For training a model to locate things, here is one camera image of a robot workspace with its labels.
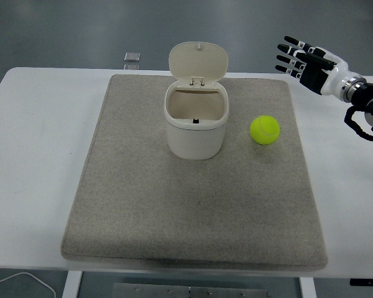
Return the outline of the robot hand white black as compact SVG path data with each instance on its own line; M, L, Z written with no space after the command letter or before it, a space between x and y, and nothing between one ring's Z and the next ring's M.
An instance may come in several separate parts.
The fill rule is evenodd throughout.
M284 37L285 44L277 45L282 53L277 59L282 65L276 70L297 79L301 85L318 95L334 95L348 102L347 93L354 83L366 82L363 76L349 70L340 57L321 47L293 37Z

